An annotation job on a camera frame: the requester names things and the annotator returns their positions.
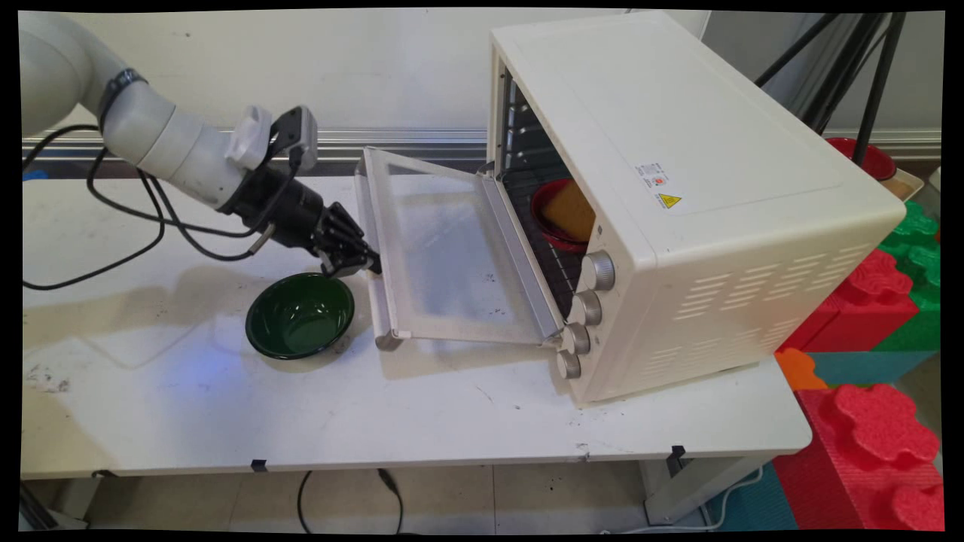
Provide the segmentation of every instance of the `sticker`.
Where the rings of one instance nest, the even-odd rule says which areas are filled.
[[[660,194],[659,198],[663,200],[663,203],[666,205],[667,209],[672,208],[673,205],[677,204],[680,200],[683,199],[683,198],[678,198],[676,196],[667,196],[665,194]]]
[[[667,211],[673,209],[674,214],[686,207],[686,204],[677,206],[683,200],[683,186],[677,178],[669,176],[660,163],[640,164],[635,170],[660,207]]]

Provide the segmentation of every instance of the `toaster oven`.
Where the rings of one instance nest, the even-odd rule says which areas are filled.
[[[364,150],[376,344],[555,348],[579,401],[772,354],[904,215],[662,12],[493,30],[488,159]],[[560,178],[596,215],[585,255],[529,209]]]

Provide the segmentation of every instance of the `black pole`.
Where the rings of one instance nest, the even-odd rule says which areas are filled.
[[[837,110],[837,106],[850,89],[850,84],[853,83],[855,79],[854,74],[857,71],[857,67],[860,66],[863,59],[867,56],[867,52],[870,50],[870,45],[873,42],[873,35],[877,33],[877,29],[883,24],[885,16],[885,14],[868,14],[870,26],[868,26],[866,32],[862,34],[860,41],[852,51],[853,54],[849,55],[846,64],[843,66],[843,71],[832,81],[833,87],[830,95],[823,103],[823,107],[817,115],[817,127],[815,128],[817,133],[823,133],[823,130],[830,122],[830,118],[833,117],[834,111]]]
[[[770,67],[767,68],[760,77],[757,77],[757,80],[754,81],[754,84],[756,84],[758,87],[765,85],[766,82],[777,73],[777,71],[780,71],[780,69],[783,66],[786,66],[787,63],[800,52],[801,49],[806,47],[807,43],[810,43],[821,30],[833,22],[834,19],[837,18],[837,15],[839,14],[823,14],[823,17],[821,17],[810,28],[808,28],[807,32],[804,32],[803,36],[801,36],[799,40],[791,45],[790,48],[784,52],[784,54],[780,55],[780,58],[778,58],[776,62],[770,65]]]
[[[884,38],[884,48],[880,50],[880,59],[877,61],[877,71],[873,74],[873,83],[870,85],[870,96],[867,98],[864,118],[860,121],[857,147],[853,150],[853,163],[858,166],[864,165],[867,144],[870,142],[870,131],[873,130],[873,122],[877,119],[880,97],[884,95],[884,85],[887,84],[887,75],[891,72],[891,62],[894,60],[894,52],[897,51],[897,41],[900,39],[900,30],[903,28],[906,16],[907,12],[895,12],[892,15],[893,20],[887,32],[887,38]]]
[[[885,28],[884,31],[880,33],[880,36],[878,36],[877,39],[873,41],[873,43],[868,48],[867,53],[865,53],[863,58],[861,59],[860,64],[858,64],[857,67],[852,72],[850,72],[850,75],[847,78],[845,78],[845,80],[843,81],[843,85],[838,88],[838,91],[836,93],[834,93],[834,97],[831,99],[830,105],[827,107],[827,113],[823,117],[823,123],[819,127],[819,130],[818,130],[819,133],[823,133],[823,130],[826,129],[827,123],[830,122],[830,117],[833,115],[834,111],[837,110],[837,106],[840,105],[841,101],[844,99],[844,96],[850,90],[850,87],[853,85],[854,80],[857,79],[857,75],[860,74],[860,70],[864,68],[864,64],[867,63],[867,60],[870,58],[870,55],[873,54],[874,49],[876,49],[877,45],[879,45],[880,42],[887,37],[887,33],[890,32],[892,28],[894,28],[893,23],[894,23],[893,20],[887,23],[887,28]]]
[[[20,480],[20,514],[33,530],[51,530],[58,526],[50,512],[27,489],[23,480]]]
[[[847,37],[840,54],[817,89],[814,99],[800,117],[800,120],[814,131],[821,131],[819,128],[824,124],[823,120],[828,105],[833,103],[835,91],[839,89],[841,82],[846,80],[844,76],[853,67],[860,64],[860,59],[870,46],[870,41],[880,25],[881,18],[883,18],[883,14],[862,14],[857,21],[857,26]]]

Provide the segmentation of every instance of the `yellow sponge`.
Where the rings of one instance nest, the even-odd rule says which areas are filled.
[[[596,213],[575,181],[566,184],[542,208],[543,217],[572,239],[588,242],[596,223]]]

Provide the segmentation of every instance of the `oven door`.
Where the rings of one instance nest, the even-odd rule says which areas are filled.
[[[490,177],[368,148],[355,174],[375,343],[453,339],[543,345],[559,325]]]

